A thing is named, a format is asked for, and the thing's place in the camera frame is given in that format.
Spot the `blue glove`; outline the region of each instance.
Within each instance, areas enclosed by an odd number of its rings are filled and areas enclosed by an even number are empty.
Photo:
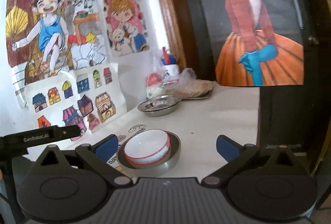
[[[254,86],[262,86],[262,71],[260,62],[271,60],[277,56],[277,50],[272,44],[264,46],[262,49],[254,52],[246,52],[240,57],[240,64],[252,75]]]

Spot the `stainless steel bowl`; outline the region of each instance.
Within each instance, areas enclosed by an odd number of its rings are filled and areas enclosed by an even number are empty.
[[[149,117],[159,117],[167,115],[176,110],[180,98],[174,95],[163,95],[154,97],[138,105],[138,110],[144,112]]]
[[[134,177],[158,177],[167,173],[171,168],[173,168],[177,164],[180,155],[180,150],[181,150],[180,139],[174,133],[168,131],[167,133],[169,135],[170,145],[171,145],[171,153],[169,160],[165,161],[162,164],[160,163],[152,164],[145,169],[134,168],[125,158],[124,147],[126,143],[129,141],[127,140],[120,146],[116,154],[117,161],[120,164],[120,167],[123,169],[123,171],[129,176],[134,176]]]

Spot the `blue tank top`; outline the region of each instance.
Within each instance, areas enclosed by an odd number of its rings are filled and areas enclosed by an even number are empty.
[[[50,41],[52,35],[55,33],[59,33],[61,35],[61,40],[58,41],[58,44],[60,45],[60,48],[62,48],[63,45],[63,32],[60,26],[60,19],[61,16],[57,15],[57,18],[55,22],[52,25],[46,26],[44,24],[44,19],[40,19],[41,24],[41,30],[39,33],[39,49],[41,52],[44,52],[47,43]]]

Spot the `drawing of house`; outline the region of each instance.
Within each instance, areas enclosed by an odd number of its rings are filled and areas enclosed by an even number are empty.
[[[49,100],[50,105],[53,105],[53,104],[61,101],[60,94],[59,94],[57,87],[49,89],[47,95],[48,95],[48,100]]]
[[[45,116],[41,116],[38,119],[38,126],[39,128],[45,128],[51,126],[51,123],[45,118]]]
[[[64,98],[68,99],[73,96],[72,85],[69,81],[65,81],[62,85],[62,91],[64,92]]]
[[[107,92],[104,92],[95,98],[95,105],[97,106],[98,115],[101,122],[105,122],[106,119],[110,118],[116,113],[116,107],[110,100],[110,96]]]
[[[101,77],[100,77],[100,73],[96,69],[93,71],[93,80],[94,80],[94,87],[95,88],[99,88],[100,86],[102,86],[102,80],[101,80]]]
[[[88,128],[90,130],[93,130],[96,126],[98,126],[100,124],[100,121],[93,113],[90,113],[87,116],[87,121],[88,121]]]
[[[112,79],[112,73],[110,72],[110,68],[109,67],[106,67],[104,69],[104,77],[105,77],[105,80],[106,80],[106,85],[111,83],[113,81]]]
[[[76,141],[87,130],[83,121],[83,117],[78,114],[78,111],[73,106],[63,110],[63,121],[66,126],[77,125],[80,129],[80,136],[71,138],[72,141]]]
[[[42,93],[36,94],[32,98],[32,104],[34,105],[34,111],[37,113],[47,107],[46,97]]]
[[[77,77],[77,91],[78,93],[86,92],[90,89],[87,73]]]
[[[82,113],[83,117],[87,116],[93,111],[93,103],[90,98],[88,98],[85,94],[82,99],[77,101],[78,108]]]

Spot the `white wall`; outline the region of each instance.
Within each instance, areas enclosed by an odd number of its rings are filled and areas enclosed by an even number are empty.
[[[102,1],[98,0],[100,17],[104,21]],[[27,109],[21,109],[15,97],[11,68],[8,65],[4,29],[6,2],[7,0],[0,0],[0,25],[3,26],[0,31],[2,41],[0,46],[0,136],[32,129]],[[120,84],[129,110],[146,98],[145,76],[152,64],[153,50],[158,50],[163,46],[169,47],[159,0],[141,0],[140,6],[146,22],[150,51],[114,58],[108,50],[108,59],[119,63]]]

